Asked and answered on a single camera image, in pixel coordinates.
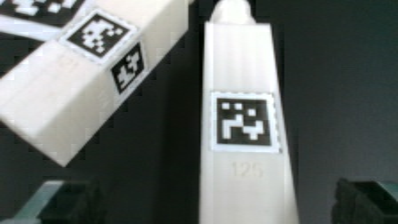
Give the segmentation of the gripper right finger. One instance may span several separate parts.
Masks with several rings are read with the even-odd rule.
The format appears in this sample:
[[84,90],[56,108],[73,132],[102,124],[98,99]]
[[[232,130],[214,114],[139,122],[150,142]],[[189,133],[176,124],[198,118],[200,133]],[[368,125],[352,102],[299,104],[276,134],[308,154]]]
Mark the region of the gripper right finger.
[[398,183],[349,181],[336,184],[333,224],[398,224]]

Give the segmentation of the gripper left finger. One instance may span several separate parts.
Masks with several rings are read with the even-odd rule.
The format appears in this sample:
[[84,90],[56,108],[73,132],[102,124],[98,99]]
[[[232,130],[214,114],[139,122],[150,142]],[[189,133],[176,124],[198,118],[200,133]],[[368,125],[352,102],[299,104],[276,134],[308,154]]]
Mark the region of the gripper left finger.
[[8,224],[102,224],[102,190],[93,181],[49,180]]

